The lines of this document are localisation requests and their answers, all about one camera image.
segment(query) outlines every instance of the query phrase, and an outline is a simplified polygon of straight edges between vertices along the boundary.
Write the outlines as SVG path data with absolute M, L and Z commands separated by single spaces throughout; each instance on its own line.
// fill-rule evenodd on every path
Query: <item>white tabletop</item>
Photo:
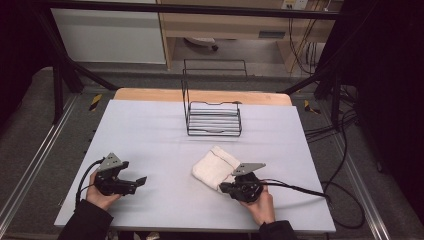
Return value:
M 258 226 L 227 194 L 212 190 L 192 174 L 192 166 L 217 145 L 241 162 L 265 163 L 258 178 L 322 192 L 295 107 L 241 105 L 240 137 L 191 137 L 180 102 L 111 100 L 66 197 L 56 226 L 73 214 L 76 189 L 88 166 L 115 153 L 129 167 L 119 174 L 144 186 L 109 210 L 112 226 L 150 231 L 252 232 Z M 299 232 L 334 232 L 326 201 L 291 189 L 269 187 L 276 218 Z

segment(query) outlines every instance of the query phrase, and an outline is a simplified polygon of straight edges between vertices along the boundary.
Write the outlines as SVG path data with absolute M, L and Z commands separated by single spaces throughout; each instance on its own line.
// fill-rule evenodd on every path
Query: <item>black wire rack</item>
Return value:
M 189 63 L 195 63 L 193 64 L 195 67 L 189 67 Z M 247 81 L 245 61 L 185 59 L 183 79 L 181 80 L 185 121 L 189 136 L 239 137 L 242 131 L 240 101 L 217 103 L 190 101 L 189 82 L 197 81 L 197 78 L 199 78 L 197 74 L 199 73 L 210 74 L 211 76 L 217 76 L 218 73 L 222 75 L 223 73 L 231 76 L 219 78 L 219 81 Z

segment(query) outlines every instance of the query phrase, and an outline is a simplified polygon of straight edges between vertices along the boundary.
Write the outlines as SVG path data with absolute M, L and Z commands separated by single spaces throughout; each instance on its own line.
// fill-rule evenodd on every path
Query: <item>hand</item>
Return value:
M 268 192 L 268 186 L 264 185 L 259 198 L 252 203 L 240 202 L 252 214 L 255 222 L 260 226 L 263 223 L 275 222 L 274 202 L 272 195 Z
M 105 196 L 103 195 L 97 188 L 94 186 L 94 179 L 96 178 L 96 171 L 94 171 L 90 175 L 90 187 L 88 187 L 87 190 L 87 196 L 86 200 L 90 203 L 96 205 L 97 207 L 107 211 L 109 207 L 114 203 L 116 200 L 118 200 L 121 195 L 120 194 L 114 194 L 111 196 Z

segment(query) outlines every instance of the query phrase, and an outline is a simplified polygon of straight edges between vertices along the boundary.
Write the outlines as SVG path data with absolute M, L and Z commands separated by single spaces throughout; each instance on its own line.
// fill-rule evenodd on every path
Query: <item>white towel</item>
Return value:
M 216 191 L 222 182 L 233 182 L 231 173 L 240 165 L 240 161 L 218 146 L 214 146 L 197 162 L 192 169 L 193 175 Z

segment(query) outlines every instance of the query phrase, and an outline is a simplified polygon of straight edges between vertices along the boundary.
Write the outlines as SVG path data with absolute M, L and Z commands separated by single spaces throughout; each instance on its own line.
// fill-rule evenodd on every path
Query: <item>sleeve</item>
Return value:
M 259 228 L 261 240 L 297 240 L 289 221 L 263 223 Z
M 82 200 L 63 228 L 58 240 L 104 240 L 113 217 L 96 205 Z

